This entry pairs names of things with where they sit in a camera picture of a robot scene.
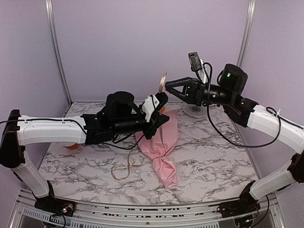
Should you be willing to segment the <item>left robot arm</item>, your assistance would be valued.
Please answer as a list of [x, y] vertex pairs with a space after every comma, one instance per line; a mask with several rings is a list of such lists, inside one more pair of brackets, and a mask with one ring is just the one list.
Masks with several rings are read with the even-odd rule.
[[134, 103], [129, 92], [119, 91], [107, 96], [106, 104], [96, 114], [74, 117], [38, 118], [12, 110], [5, 123], [0, 144], [0, 163], [10, 168], [31, 189], [36, 199], [49, 211], [56, 211], [60, 201], [51, 185], [35, 168], [26, 153], [26, 145], [36, 143], [66, 143], [116, 147], [119, 135], [128, 138], [136, 132], [151, 139], [157, 129], [169, 121], [160, 114], [168, 102], [164, 92], [148, 96], [142, 104]]

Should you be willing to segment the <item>pink wrapping paper sheet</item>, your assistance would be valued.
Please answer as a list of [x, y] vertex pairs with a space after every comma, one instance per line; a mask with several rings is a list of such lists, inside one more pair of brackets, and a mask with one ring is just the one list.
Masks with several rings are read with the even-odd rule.
[[152, 161], [152, 168], [166, 188], [177, 185], [176, 163], [168, 156], [173, 151], [177, 140], [178, 118], [177, 111], [163, 113], [169, 116], [169, 121], [163, 124], [149, 140], [143, 137], [139, 142], [141, 152]]

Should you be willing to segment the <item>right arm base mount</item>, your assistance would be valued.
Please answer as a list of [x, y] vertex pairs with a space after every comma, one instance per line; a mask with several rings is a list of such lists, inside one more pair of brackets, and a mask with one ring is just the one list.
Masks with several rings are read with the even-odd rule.
[[261, 209], [258, 200], [254, 199], [250, 194], [250, 187], [255, 182], [250, 182], [241, 192], [239, 199], [222, 202], [217, 207], [217, 212], [222, 215], [222, 218], [238, 216]]

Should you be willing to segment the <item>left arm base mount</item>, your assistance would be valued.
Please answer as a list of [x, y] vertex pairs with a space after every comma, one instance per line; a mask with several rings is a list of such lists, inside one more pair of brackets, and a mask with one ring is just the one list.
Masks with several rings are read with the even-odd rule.
[[47, 184], [49, 188], [48, 195], [42, 198], [37, 198], [34, 195], [34, 198], [36, 200], [34, 207], [43, 211], [63, 214], [65, 216], [72, 217], [75, 212], [76, 203], [74, 201], [59, 199], [55, 197], [52, 184], [50, 181], [47, 181]]

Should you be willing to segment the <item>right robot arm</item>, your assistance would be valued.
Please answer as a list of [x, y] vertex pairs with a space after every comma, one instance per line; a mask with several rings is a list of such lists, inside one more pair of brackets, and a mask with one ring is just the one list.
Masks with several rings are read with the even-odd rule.
[[265, 176], [249, 183], [236, 201], [235, 208], [245, 213], [260, 198], [304, 181], [304, 128], [258, 102], [242, 97], [248, 76], [238, 66], [226, 64], [217, 85], [205, 84], [199, 79], [185, 77], [165, 83], [165, 89], [187, 104], [200, 106], [216, 104], [236, 124], [258, 130], [273, 137], [295, 151], [291, 161]]

